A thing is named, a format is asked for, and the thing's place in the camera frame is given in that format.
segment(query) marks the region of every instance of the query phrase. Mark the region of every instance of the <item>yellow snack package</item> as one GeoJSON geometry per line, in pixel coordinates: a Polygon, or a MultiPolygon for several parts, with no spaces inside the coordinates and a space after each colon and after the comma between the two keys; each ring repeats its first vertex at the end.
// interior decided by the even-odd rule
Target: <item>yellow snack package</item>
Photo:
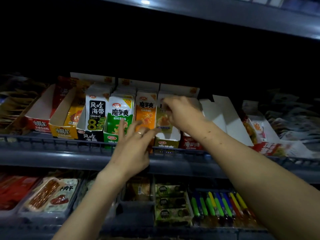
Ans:
{"type": "Polygon", "coordinates": [[[70,126],[70,125],[76,126],[80,119],[80,115],[82,113],[84,105],[85,105],[84,98],[75,97],[70,106],[69,112],[66,116],[66,120],[64,121],[63,126],[70,126]]]}

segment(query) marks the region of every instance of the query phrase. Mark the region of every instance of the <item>right hand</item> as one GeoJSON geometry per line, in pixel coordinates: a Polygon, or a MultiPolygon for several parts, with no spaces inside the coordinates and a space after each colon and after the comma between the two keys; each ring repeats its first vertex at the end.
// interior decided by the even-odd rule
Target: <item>right hand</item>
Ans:
{"type": "Polygon", "coordinates": [[[192,134],[199,123],[206,120],[185,96],[166,97],[163,102],[169,107],[166,114],[170,123],[187,134],[192,134]]]}

